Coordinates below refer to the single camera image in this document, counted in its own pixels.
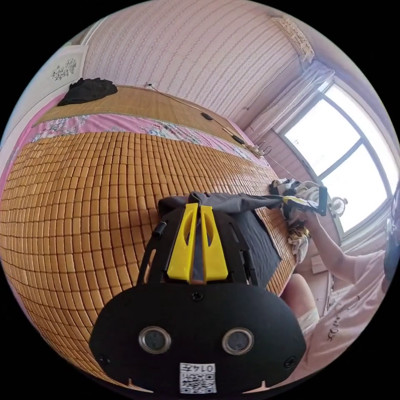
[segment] leg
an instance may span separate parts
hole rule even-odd
[[[299,274],[292,275],[281,298],[292,309],[297,319],[317,307],[310,287]]]

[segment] bamboo mat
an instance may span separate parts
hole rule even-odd
[[[103,99],[82,104],[53,107],[45,112],[34,125],[75,115],[122,114],[183,125],[239,145],[229,133],[224,131],[223,127],[241,138],[240,133],[225,118],[194,103],[183,99],[178,100],[183,101],[185,104],[153,90],[118,86],[117,93],[106,96]],[[199,108],[201,111],[191,107],[189,104]],[[214,121],[206,120],[201,116],[201,112],[213,117]]]
[[[112,382],[88,340],[104,304],[136,283],[157,201],[192,190],[264,195],[275,178],[240,157],[140,133],[41,139],[22,149],[3,193],[5,273],[55,351]],[[279,210],[259,215],[282,257],[268,284],[280,293],[295,266],[286,223]]]

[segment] window frame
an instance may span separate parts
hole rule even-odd
[[[366,226],[369,224],[372,220],[375,220],[376,217],[382,213],[388,206],[388,203],[390,203],[391,198],[392,198],[392,191],[390,188],[389,180],[386,176],[385,170],[382,166],[382,163],[375,152],[373,146],[370,144],[369,140],[365,136],[364,132],[358,127],[358,125],[350,118],[350,116],[347,115],[347,113],[340,107],[338,106],[335,102],[333,102],[330,98],[328,98],[325,93],[333,86],[336,85],[340,89],[342,89],[348,96],[350,96],[354,101],[356,101],[360,107],[367,113],[368,111],[365,109],[365,107],[360,104],[357,98],[353,96],[352,93],[350,93],[346,88],[343,88],[340,82],[338,82],[336,79],[333,79],[332,82],[328,85],[325,85],[325,87],[321,90],[318,90],[315,92],[313,96],[310,96],[306,98],[299,106],[297,107],[296,110],[291,113],[291,116],[288,117],[285,121],[277,125],[277,127],[274,127],[274,131],[278,134],[278,136],[283,140],[283,142],[291,149],[291,151],[296,155],[296,157],[299,159],[299,161],[303,164],[303,166],[306,168],[308,171],[310,177],[312,178],[313,181],[318,183],[319,185],[322,185],[322,180],[328,176],[332,171],[334,171],[339,165],[341,165],[344,161],[346,161],[354,152],[361,146],[364,145],[368,154],[370,155],[372,161],[374,162],[380,178],[383,182],[383,186],[386,191],[386,199],[383,201],[383,203],[373,212],[371,213],[368,217],[360,221],[357,225],[349,229],[348,231],[344,232],[342,224],[340,223],[339,218],[332,218],[337,232],[339,234],[340,241],[343,242],[344,240],[348,239],[354,232],[358,231],[362,227]],[[292,144],[292,142],[286,138],[286,133],[293,127],[295,126],[317,103],[320,101],[326,101],[329,105],[331,105],[335,110],[337,110],[349,123],[350,125],[356,130],[356,132],[359,134],[360,138],[359,140],[342,156],[340,157],[335,163],[333,163],[329,168],[327,168],[324,172],[322,172],[320,175],[317,175],[313,168],[310,166],[310,164],[307,162],[307,160],[304,158],[304,156],[300,153],[300,151]]]

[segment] qr code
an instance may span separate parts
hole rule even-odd
[[[180,364],[180,392],[216,393],[215,364]]]

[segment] gray cloth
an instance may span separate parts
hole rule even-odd
[[[182,207],[187,203],[212,206],[215,211],[230,215],[238,224],[241,233],[250,248],[252,261],[260,286],[266,286],[281,258],[265,227],[264,222],[255,213],[261,207],[275,208],[279,206],[279,196],[251,196],[244,193],[230,195],[227,193],[191,192],[189,197],[171,196],[158,202],[160,216]],[[193,264],[193,279],[203,279],[203,258],[201,230],[197,229],[195,241],[195,261]]]

